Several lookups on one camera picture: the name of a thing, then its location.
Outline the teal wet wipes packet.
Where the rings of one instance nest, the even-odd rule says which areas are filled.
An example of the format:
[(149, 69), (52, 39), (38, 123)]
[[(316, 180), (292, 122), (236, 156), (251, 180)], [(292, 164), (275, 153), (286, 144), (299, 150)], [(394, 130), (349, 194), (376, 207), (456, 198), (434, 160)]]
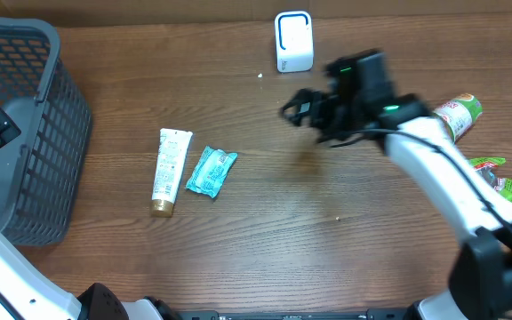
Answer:
[(206, 146), (186, 183), (186, 189), (215, 198), (236, 159), (237, 153)]

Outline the white tube with gold cap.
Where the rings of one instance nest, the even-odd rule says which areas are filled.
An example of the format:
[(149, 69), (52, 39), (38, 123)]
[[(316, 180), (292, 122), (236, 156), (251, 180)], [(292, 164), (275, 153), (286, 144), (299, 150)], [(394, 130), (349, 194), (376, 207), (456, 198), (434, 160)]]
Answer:
[(172, 216), (192, 137), (193, 133), (189, 131), (166, 128), (160, 130), (150, 205), (150, 213), (154, 217)]

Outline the green snack bag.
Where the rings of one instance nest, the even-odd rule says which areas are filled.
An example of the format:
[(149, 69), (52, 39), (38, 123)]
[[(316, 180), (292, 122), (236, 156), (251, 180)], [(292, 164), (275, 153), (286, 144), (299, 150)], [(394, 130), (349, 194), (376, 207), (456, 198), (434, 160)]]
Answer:
[(501, 196), (512, 203), (512, 179), (496, 175), (497, 168), (506, 163), (503, 157), (477, 157), (469, 159), (470, 164), (484, 180)]

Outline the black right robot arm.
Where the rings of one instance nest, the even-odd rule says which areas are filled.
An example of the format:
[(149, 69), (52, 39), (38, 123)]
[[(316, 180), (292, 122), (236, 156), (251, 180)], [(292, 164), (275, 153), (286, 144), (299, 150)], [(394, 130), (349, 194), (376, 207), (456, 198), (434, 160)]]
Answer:
[(415, 94), (398, 95), (382, 51), (340, 58), (325, 69), (329, 92), (299, 90), (280, 110), (308, 121), (340, 148), (378, 142), (452, 227), (460, 247), (447, 289), (395, 312), (397, 319), (500, 319), (512, 311), (512, 203), (459, 152)]

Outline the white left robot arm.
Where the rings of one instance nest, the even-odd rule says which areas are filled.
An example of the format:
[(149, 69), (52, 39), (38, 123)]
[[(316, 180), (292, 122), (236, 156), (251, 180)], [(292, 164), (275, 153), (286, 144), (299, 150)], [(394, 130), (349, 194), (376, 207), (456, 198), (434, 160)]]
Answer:
[[(0, 107), (0, 210), (6, 223), (25, 209), (40, 209), (60, 196), (54, 212), (71, 213), (74, 193), (67, 194), (59, 175), (39, 169), (48, 159), (32, 148), (43, 107), (30, 98)], [(177, 319), (179, 314), (150, 297), (120, 301), (95, 283), (80, 296), (66, 292), (41, 274), (0, 232), (0, 319)]]

